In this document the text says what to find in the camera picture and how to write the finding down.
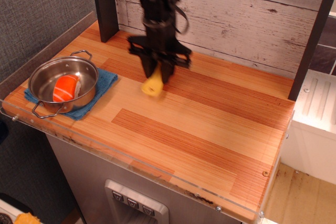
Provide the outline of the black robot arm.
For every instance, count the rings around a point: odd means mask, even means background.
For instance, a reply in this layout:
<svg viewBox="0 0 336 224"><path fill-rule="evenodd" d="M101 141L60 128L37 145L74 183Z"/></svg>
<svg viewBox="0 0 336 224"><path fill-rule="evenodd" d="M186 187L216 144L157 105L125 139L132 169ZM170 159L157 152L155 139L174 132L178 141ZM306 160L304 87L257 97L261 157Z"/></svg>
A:
<svg viewBox="0 0 336 224"><path fill-rule="evenodd" d="M144 36L130 36L129 52L140 57L146 77L160 67L163 83L173 75L175 66L190 66L191 50L176 38L176 14L186 17L177 6L179 0L140 0L143 8Z"/></svg>

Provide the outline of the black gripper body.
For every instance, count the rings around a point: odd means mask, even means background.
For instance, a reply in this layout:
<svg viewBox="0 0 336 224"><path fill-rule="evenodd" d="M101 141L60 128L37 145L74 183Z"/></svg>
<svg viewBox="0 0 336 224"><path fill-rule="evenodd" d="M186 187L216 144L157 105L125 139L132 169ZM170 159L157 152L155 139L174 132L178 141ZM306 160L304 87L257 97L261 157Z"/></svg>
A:
<svg viewBox="0 0 336 224"><path fill-rule="evenodd" d="M130 36L128 42L130 53L140 58L143 54L154 52L158 54L158 61L171 62L173 65L184 68L190 67L192 51L176 39L176 30L173 25L146 26L144 36Z"/></svg>

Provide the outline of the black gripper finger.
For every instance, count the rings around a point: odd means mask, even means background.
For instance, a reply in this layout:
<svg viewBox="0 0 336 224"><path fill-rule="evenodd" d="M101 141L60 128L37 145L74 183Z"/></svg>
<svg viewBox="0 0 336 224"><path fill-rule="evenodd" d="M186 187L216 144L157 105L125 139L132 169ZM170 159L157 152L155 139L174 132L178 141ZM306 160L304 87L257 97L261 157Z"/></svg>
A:
<svg viewBox="0 0 336 224"><path fill-rule="evenodd" d="M163 83L167 83L174 73L175 66L171 62L161 62L161 74Z"/></svg>
<svg viewBox="0 0 336 224"><path fill-rule="evenodd" d="M158 54L150 53L141 56L142 67L147 78L149 78L158 66Z"/></svg>

